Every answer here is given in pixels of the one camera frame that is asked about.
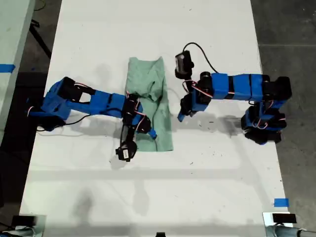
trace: dark floor tile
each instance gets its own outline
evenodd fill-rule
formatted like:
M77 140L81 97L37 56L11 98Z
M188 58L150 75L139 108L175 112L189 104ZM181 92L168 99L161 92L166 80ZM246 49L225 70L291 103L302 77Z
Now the dark floor tile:
M281 110L287 127L277 154L289 210L297 214L298 226L316 230L316 47L261 46L263 73L275 80L289 76L292 98Z
M315 0L251 0L259 44L316 44Z
M297 214L298 226L316 230L316 124L310 120L289 121L283 141L276 149L290 212Z
M0 222L11 223L11 217L19 213L37 127L26 116L26 101L43 98L46 78L43 73L17 77L0 146Z
M288 119L316 119L316 46L260 46L263 73L290 77L292 98L281 109Z
M39 22L40 27L36 28L36 30L50 50L53 49L61 1L45 0L45 8L40 11L34 11L32 16L34 20ZM39 9L41 6L42 2L37 1L35 9ZM49 62L50 60L43 49L32 34L28 32L19 71L48 72Z

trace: white table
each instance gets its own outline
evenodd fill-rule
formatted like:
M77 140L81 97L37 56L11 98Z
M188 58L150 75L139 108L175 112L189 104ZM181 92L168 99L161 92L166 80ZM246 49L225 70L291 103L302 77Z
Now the white table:
M287 211L273 207L284 197L275 144L256 145L236 126L247 102L212 101L177 121L185 92L174 56L190 41L220 72L261 72L250 0L63 0L46 91L69 76L123 93L129 57L162 56L174 151L119 162L121 121L106 116L38 133L20 213L47 215L45 237L263 237L262 212ZM210 68L189 50L197 80Z
M13 64L12 73L0 73L0 144L15 88L35 0L0 0L0 64Z

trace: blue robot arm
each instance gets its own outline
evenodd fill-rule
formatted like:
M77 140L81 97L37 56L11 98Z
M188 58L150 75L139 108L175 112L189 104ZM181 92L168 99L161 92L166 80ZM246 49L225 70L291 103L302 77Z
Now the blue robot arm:
M80 102L83 93L91 96L90 101ZM143 113L143 107L135 94L127 97L120 94L109 94L92 89L71 78L65 77L56 82L47 92L42 103L28 106L28 117L34 118L37 124L46 131L67 125L65 122L71 110L88 115L107 115L123 118L123 126L128 127L126 141L116 150L118 158L130 161L136 153L137 146L133 141L134 133L148 133L153 139L157 135L149 118Z
M286 121L279 108L292 96L288 77L270 81L269 76L260 74L202 72L195 82L191 79L193 67L189 51L176 55L175 75L184 80L188 93L181 99L180 122L185 116L204 111L212 99L253 101L241 118L245 136L261 145L281 140L280 131L286 127Z

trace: blue painter's tape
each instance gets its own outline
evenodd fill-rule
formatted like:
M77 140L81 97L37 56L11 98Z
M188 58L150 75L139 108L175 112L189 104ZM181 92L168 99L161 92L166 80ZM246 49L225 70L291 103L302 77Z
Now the blue painter's tape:
M14 69L13 64L0 64L0 73L12 73Z
M289 207L288 198L275 198L275 207Z

